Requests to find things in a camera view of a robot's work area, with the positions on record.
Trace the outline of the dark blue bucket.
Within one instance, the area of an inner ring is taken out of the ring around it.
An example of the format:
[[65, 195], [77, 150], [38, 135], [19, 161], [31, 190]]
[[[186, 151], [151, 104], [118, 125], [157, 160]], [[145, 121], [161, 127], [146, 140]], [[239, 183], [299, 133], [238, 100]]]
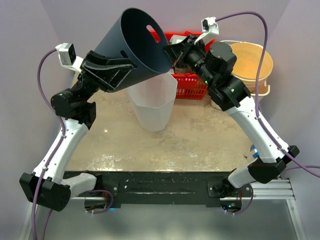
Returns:
[[118, 92], [155, 76], [168, 73], [172, 67], [164, 47], [167, 38], [158, 23], [138, 8], [124, 10], [94, 51], [109, 58], [129, 58], [134, 69], [113, 91]]

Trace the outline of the white octagonal bin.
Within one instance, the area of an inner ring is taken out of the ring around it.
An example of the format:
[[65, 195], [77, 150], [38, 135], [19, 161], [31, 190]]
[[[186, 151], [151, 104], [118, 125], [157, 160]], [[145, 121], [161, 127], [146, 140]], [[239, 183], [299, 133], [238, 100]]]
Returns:
[[168, 124], [177, 93], [177, 80], [165, 73], [127, 88], [140, 126], [151, 133]]

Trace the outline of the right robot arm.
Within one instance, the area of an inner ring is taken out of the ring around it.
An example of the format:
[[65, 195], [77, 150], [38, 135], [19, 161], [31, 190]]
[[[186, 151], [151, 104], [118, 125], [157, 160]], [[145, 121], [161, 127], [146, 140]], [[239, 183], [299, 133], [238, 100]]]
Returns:
[[258, 152], [256, 160], [233, 170], [212, 187], [220, 198], [225, 198], [247, 184], [269, 183], [300, 151], [275, 133], [260, 111], [255, 109], [255, 100], [249, 89], [232, 75], [237, 57], [231, 46], [214, 42], [209, 51], [205, 51], [203, 41], [196, 39], [190, 34], [183, 41], [164, 47], [164, 51], [173, 66], [189, 67], [207, 85], [211, 100], [238, 123]]

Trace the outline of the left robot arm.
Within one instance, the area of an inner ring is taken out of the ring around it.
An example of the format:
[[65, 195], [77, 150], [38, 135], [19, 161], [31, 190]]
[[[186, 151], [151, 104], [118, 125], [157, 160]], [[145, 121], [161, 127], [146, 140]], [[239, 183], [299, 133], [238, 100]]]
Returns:
[[34, 210], [42, 206], [60, 212], [71, 198], [83, 193], [109, 193], [99, 173], [86, 170], [68, 179], [63, 176], [77, 146], [96, 120], [96, 103], [89, 99], [99, 90], [116, 90], [134, 70], [134, 62], [128, 57], [105, 57], [94, 51], [85, 58], [76, 56], [74, 50], [55, 49], [49, 53], [57, 53], [61, 66], [79, 75], [71, 88], [50, 99], [43, 97], [61, 129], [38, 166], [32, 173], [23, 173], [19, 183]]

